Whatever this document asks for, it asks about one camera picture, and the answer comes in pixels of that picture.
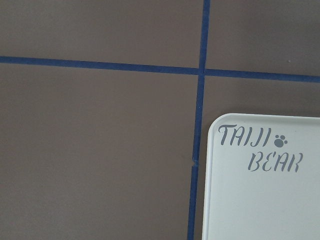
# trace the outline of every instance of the white plastic tray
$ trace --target white plastic tray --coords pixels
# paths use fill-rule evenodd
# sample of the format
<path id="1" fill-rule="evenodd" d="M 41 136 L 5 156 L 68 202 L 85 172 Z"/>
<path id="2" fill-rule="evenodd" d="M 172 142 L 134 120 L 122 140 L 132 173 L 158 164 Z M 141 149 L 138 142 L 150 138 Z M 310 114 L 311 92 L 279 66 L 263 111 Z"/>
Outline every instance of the white plastic tray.
<path id="1" fill-rule="evenodd" d="M 320 239 L 320 118 L 230 113 L 208 133 L 202 240 Z"/>

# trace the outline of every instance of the brown surface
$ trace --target brown surface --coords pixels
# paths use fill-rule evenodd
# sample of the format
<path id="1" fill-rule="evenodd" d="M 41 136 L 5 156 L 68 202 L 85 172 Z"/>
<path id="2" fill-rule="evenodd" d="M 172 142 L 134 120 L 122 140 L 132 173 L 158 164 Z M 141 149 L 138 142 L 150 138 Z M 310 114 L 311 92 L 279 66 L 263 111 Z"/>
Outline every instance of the brown surface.
<path id="1" fill-rule="evenodd" d="M 212 0 L 206 67 L 320 76 L 319 26 L 318 0 Z"/>
<path id="2" fill-rule="evenodd" d="M 0 56 L 198 67 L 203 0 L 0 1 Z M 207 68 L 320 76 L 317 0 L 211 0 Z M 185 240 L 197 77 L 0 64 L 0 239 Z M 320 117 L 320 84 L 207 77 L 230 112 Z"/>
<path id="3" fill-rule="evenodd" d="M 206 77 L 195 240 L 202 235 L 207 137 L 213 121 L 227 113 L 320 117 L 319 92 L 318 83 Z"/>
<path id="4" fill-rule="evenodd" d="M 195 76 L 0 72 L 0 239 L 186 239 Z"/>
<path id="5" fill-rule="evenodd" d="M 1 0 L 0 56 L 198 67 L 203 0 Z"/>

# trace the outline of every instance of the blue painter's tape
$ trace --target blue painter's tape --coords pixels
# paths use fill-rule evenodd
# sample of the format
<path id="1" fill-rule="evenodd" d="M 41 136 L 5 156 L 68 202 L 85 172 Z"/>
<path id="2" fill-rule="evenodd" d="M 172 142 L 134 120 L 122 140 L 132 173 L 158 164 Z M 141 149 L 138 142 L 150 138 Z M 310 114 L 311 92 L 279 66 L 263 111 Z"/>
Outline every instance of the blue painter's tape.
<path id="1" fill-rule="evenodd" d="M 98 61 L 77 61 L 77 60 L 32 58 L 32 57 L 0 56 L 0 63 L 84 68 L 84 69 L 136 71 L 136 72 L 149 72 L 149 73 L 198 75 L 198 68 L 192 68 L 192 67 L 155 66 L 155 65 L 98 62 Z"/>
<path id="2" fill-rule="evenodd" d="M 218 70 L 218 69 L 206 69 L 204 74 L 206 76 L 215 76 L 215 77 L 320 83 L 320 76 L 308 76 L 308 75 L 294 75 L 294 74 L 268 73 L 268 72 L 255 72 L 255 71 Z"/>
<path id="3" fill-rule="evenodd" d="M 194 137 L 193 137 L 193 151 L 192 151 L 192 160 L 194 162 L 194 165 L 192 166 L 192 169 L 191 169 L 187 240 L 193 240 L 195 235 L 199 153 L 200 153 L 201 128 L 202 128 L 202 113 L 203 113 L 203 105 L 204 105 L 205 67 L 206 67 L 206 60 L 207 60 L 209 14 L 210 14 L 210 0 L 204 0 L 203 10 L 202 10 L 198 86 L 197 86 L 196 104 L 195 104 L 195 122 L 194 122 Z"/>

